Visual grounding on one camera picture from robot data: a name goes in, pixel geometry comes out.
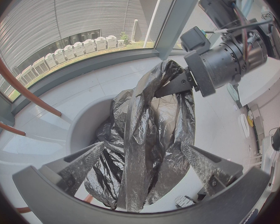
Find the garbage bag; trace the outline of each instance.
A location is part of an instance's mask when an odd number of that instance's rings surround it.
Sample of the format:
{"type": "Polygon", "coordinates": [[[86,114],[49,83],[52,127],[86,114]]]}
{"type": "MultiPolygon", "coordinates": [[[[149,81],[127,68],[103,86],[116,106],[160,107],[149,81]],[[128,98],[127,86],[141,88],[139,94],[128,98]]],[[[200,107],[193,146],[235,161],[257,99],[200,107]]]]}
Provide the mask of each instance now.
{"type": "Polygon", "coordinates": [[[154,98],[181,72],[176,62],[161,62],[134,89],[113,99],[110,117],[96,131],[106,150],[84,181],[86,190],[105,206],[138,212],[187,173],[190,165],[180,144],[194,144],[192,92],[154,98]]]}

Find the white air conditioner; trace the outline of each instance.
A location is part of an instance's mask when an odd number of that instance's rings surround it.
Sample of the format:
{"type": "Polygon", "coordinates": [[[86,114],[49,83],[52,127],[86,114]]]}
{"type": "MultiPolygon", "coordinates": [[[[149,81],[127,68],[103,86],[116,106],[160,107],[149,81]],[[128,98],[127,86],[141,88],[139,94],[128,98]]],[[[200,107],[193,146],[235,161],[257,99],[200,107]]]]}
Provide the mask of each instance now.
{"type": "Polygon", "coordinates": [[[57,49],[54,55],[59,64],[65,62],[65,58],[61,49],[57,49]]]}
{"type": "Polygon", "coordinates": [[[123,47],[123,46],[124,46],[124,40],[118,40],[117,47],[123,47]]]}
{"type": "Polygon", "coordinates": [[[106,49],[106,39],[102,36],[95,39],[96,41],[96,49],[99,50],[105,50],[106,49]]]}
{"type": "Polygon", "coordinates": [[[65,46],[64,52],[65,52],[65,55],[67,57],[67,60],[71,60],[71,59],[75,58],[75,54],[74,54],[74,51],[73,51],[71,45],[65,46]]]}
{"type": "Polygon", "coordinates": [[[75,52],[77,56],[82,56],[84,55],[84,51],[83,51],[83,46],[81,42],[76,42],[74,44],[74,48],[75,48],[75,52]]]}
{"type": "Polygon", "coordinates": [[[15,88],[13,88],[11,85],[7,88],[7,90],[4,92],[4,94],[6,94],[6,96],[8,97],[13,91],[15,90],[15,88]]]}
{"type": "Polygon", "coordinates": [[[32,67],[34,69],[36,69],[37,73],[39,73],[40,75],[42,73],[45,73],[46,71],[50,70],[50,67],[45,62],[44,57],[42,57],[42,58],[38,59],[36,62],[34,62],[32,67]]]}
{"type": "Polygon", "coordinates": [[[17,79],[23,86],[25,86],[26,84],[28,84],[28,82],[24,79],[24,77],[22,77],[21,74],[18,74],[18,76],[16,77],[16,79],[17,79]]]}
{"type": "Polygon", "coordinates": [[[45,61],[48,64],[48,66],[50,67],[50,69],[52,69],[54,66],[57,65],[52,53],[49,53],[46,55],[45,61]]]}
{"type": "Polygon", "coordinates": [[[83,42],[83,43],[84,43],[84,47],[85,47],[86,54],[96,51],[95,48],[94,48],[94,40],[92,40],[92,39],[87,39],[87,40],[86,40],[85,42],[83,42]]]}
{"type": "Polygon", "coordinates": [[[26,69],[22,72],[22,77],[29,83],[32,80],[34,80],[36,77],[38,77],[39,74],[37,71],[32,67],[32,65],[28,66],[26,69]]]}
{"type": "Polygon", "coordinates": [[[115,36],[113,36],[113,35],[107,36],[106,40],[107,40],[108,49],[116,47],[116,37],[115,36]]]}

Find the green plant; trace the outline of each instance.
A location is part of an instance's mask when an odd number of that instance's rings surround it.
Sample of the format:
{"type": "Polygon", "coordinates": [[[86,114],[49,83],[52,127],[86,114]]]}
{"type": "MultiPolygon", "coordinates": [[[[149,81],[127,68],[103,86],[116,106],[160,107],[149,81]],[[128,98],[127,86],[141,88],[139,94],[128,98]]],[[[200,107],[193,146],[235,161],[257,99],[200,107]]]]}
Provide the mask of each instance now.
{"type": "Polygon", "coordinates": [[[128,44],[129,43],[129,37],[127,36],[127,34],[125,32],[122,32],[120,35],[121,35],[120,39],[124,40],[125,44],[128,44]]]}

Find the white pole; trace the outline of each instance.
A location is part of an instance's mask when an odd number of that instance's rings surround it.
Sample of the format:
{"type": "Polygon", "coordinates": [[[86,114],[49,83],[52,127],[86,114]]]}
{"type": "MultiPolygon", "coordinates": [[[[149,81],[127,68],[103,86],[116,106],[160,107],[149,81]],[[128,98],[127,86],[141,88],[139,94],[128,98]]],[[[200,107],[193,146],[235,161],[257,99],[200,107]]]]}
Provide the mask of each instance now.
{"type": "Polygon", "coordinates": [[[145,41],[144,41],[144,44],[143,44],[143,48],[146,47],[147,39],[148,39],[150,30],[151,30],[151,27],[152,27],[152,25],[153,25],[153,20],[155,19],[155,16],[156,16],[157,9],[158,9],[158,6],[159,6],[159,4],[160,4],[160,1],[161,1],[161,0],[158,0],[158,1],[157,1],[155,10],[153,11],[153,16],[151,17],[151,20],[150,20],[150,24],[149,24],[149,27],[148,27],[148,30],[147,30],[147,33],[146,33],[146,37],[145,37],[145,41]]]}

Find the white floor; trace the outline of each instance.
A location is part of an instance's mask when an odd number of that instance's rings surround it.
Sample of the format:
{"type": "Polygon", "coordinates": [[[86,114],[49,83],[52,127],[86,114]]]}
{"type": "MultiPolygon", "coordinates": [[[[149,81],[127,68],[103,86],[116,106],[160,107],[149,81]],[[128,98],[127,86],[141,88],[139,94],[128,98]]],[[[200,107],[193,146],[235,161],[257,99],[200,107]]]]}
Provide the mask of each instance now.
{"type": "MultiPolygon", "coordinates": [[[[183,56],[171,58],[186,66],[183,56]]],[[[0,135],[0,184],[11,203],[15,207],[27,206],[13,183],[12,174],[28,165],[40,168],[65,156],[67,131],[76,114],[97,98],[134,88],[138,80],[160,61],[159,58],[148,58],[113,65],[71,79],[41,95],[42,100],[62,112],[61,118],[33,103],[21,110],[16,115],[15,128],[25,131],[26,137],[6,131],[0,135]]],[[[246,139],[239,126],[238,117],[247,114],[246,110],[235,109],[235,102],[225,86],[206,98],[200,92],[194,93],[194,98],[195,145],[243,165],[246,172],[251,166],[250,157],[256,152],[253,129],[250,128],[250,137],[246,139]]],[[[187,195],[195,199],[201,188],[202,184],[191,168],[174,189],[155,204],[145,206],[143,212],[173,210],[176,197],[187,195]]],[[[86,195],[81,187],[76,197],[83,199],[86,195]]],[[[92,203],[101,205],[97,200],[92,203]]],[[[41,223],[32,212],[23,216],[31,223],[41,223]]]]}

